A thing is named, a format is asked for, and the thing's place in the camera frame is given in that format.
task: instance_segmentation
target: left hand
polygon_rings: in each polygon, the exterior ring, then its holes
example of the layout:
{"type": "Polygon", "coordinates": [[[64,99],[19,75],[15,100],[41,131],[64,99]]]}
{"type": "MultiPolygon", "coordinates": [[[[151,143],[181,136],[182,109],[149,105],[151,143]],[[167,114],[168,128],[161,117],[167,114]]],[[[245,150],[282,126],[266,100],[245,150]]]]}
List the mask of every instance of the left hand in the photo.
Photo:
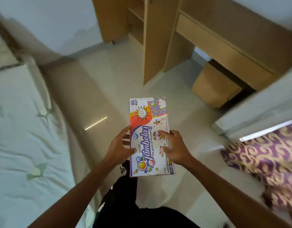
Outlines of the left hand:
{"type": "Polygon", "coordinates": [[[128,157],[136,153],[136,148],[128,149],[124,147],[124,145],[130,145],[128,141],[123,141],[123,138],[128,138],[126,132],[130,128],[131,126],[127,126],[112,140],[104,161],[108,161],[114,166],[117,166],[123,164],[128,157]]]}

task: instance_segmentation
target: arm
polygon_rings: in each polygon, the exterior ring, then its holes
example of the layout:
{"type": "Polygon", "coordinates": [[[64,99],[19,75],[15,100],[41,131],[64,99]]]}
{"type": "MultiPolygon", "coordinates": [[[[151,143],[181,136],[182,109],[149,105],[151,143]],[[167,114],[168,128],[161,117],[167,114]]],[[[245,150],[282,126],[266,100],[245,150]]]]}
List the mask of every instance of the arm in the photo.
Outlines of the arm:
{"type": "Polygon", "coordinates": [[[122,139],[129,129],[130,126],[127,126],[113,139],[104,160],[98,166],[28,228],[76,227],[106,176],[136,152],[135,148],[126,149],[123,146],[122,139]]]}
{"type": "Polygon", "coordinates": [[[169,134],[159,130],[159,133],[171,142],[171,149],[163,147],[167,157],[174,163],[185,167],[200,181],[237,228],[291,227],[260,203],[196,160],[186,148],[178,131],[171,130],[169,134]]]}

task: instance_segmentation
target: tambola game box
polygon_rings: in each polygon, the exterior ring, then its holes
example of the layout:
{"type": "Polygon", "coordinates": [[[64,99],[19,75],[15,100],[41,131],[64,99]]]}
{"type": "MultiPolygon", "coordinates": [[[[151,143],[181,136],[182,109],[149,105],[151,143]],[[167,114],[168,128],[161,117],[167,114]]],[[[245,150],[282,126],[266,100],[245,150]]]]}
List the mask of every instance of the tambola game box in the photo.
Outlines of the tambola game box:
{"type": "Polygon", "coordinates": [[[174,174],[174,164],[162,148],[170,148],[170,142],[157,132],[169,133],[165,98],[130,99],[129,112],[130,147],[137,149],[130,158],[130,176],[174,174]]]}

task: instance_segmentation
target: black pants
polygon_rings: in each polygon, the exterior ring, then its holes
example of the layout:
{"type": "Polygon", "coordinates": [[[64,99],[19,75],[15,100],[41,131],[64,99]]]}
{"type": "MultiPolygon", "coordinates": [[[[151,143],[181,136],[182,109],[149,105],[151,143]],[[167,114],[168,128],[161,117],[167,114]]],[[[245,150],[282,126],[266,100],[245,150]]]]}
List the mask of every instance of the black pants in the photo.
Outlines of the black pants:
{"type": "Polygon", "coordinates": [[[195,227],[180,212],[168,207],[140,209],[135,204],[137,177],[121,176],[103,197],[93,228],[102,227],[195,227]]]}

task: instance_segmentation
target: wooden shelf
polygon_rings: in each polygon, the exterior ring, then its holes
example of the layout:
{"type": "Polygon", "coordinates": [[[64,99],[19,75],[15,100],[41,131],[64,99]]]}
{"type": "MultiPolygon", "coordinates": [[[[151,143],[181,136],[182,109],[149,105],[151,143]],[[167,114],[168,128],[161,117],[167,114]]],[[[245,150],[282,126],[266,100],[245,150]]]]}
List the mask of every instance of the wooden shelf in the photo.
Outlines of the wooden shelf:
{"type": "Polygon", "coordinates": [[[144,44],[144,23],[131,11],[128,11],[128,31],[141,45],[144,44]]]}
{"type": "Polygon", "coordinates": [[[128,10],[144,21],[145,5],[143,0],[128,0],[128,10]]]}
{"type": "Polygon", "coordinates": [[[292,31],[232,0],[183,0],[180,12],[274,74],[292,67],[292,31]]]}

